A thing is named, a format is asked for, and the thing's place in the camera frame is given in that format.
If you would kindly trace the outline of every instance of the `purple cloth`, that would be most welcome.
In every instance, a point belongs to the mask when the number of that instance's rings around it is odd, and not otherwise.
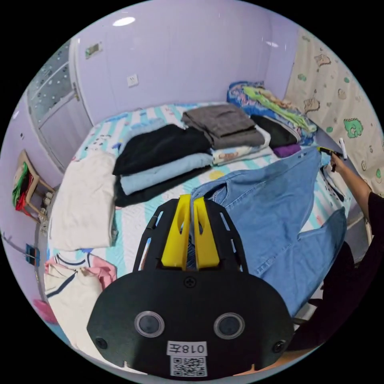
[[[274,148],[273,152],[278,157],[288,157],[299,152],[301,147],[299,144],[285,145],[283,147]]]

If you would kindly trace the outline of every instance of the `qr code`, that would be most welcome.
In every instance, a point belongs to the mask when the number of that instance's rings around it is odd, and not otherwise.
[[[207,365],[203,357],[171,356],[171,376],[207,376]]]

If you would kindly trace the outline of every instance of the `striped bed sheet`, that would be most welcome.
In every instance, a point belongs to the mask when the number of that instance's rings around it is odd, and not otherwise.
[[[128,130],[137,129],[156,118],[162,118],[168,124],[176,124],[181,127],[181,117],[185,110],[212,104],[222,103],[165,104],[145,110],[122,113],[108,118],[92,128],[73,160],[85,158],[87,156],[86,148],[89,146],[97,146],[100,150],[115,154],[117,157],[117,145]],[[64,252],[52,248],[48,241],[47,259],[59,256],[62,264],[67,264],[68,266],[88,266],[87,263],[88,260],[90,260],[89,253],[91,253],[115,265],[117,267],[118,277],[121,277],[132,271],[141,235],[159,205],[169,199],[178,198],[181,194],[189,194],[193,188],[215,180],[229,172],[241,169],[258,169],[278,160],[279,158],[276,155],[271,154],[252,160],[237,161],[225,166],[213,166],[200,176],[148,202],[125,208],[116,208],[114,225],[117,229],[117,236],[113,246],[93,250]],[[332,213],[342,206],[344,206],[346,216],[348,216],[351,201],[350,196],[342,203],[336,196],[329,192],[326,185],[327,183],[323,175],[319,172],[315,183],[313,209],[308,221],[302,228],[302,232],[320,228]]]

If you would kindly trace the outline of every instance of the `screw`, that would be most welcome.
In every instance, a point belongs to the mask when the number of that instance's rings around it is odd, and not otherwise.
[[[189,277],[187,277],[187,278],[184,280],[184,285],[185,285],[187,288],[193,288],[193,287],[196,285],[196,279],[193,278],[192,276],[189,276]]]
[[[107,349],[108,348],[108,344],[107,342],[101,338],[101,337],[97,337],[95,339],[95,342],[96,342],[96,345],[100,348],[100,349]]]
[[[283,348],[284,348],[284,345],[285,345],[285,340],[280,340],[278,341],[272,348],[273,352],[274,353],[280,353]]]

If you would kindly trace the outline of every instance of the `black folded shirt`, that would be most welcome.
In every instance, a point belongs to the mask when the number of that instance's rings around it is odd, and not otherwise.
[[[297,137],[289,131],[289,128],[284,123],[259,115],[252,115],[251,119],[271,135],[269,143],[271,149],[298,143]]]
[[[113,174],[135,174],[195,153],[207,153],[209,149],[203,132],[169,124],[129,140],[116,160]]]

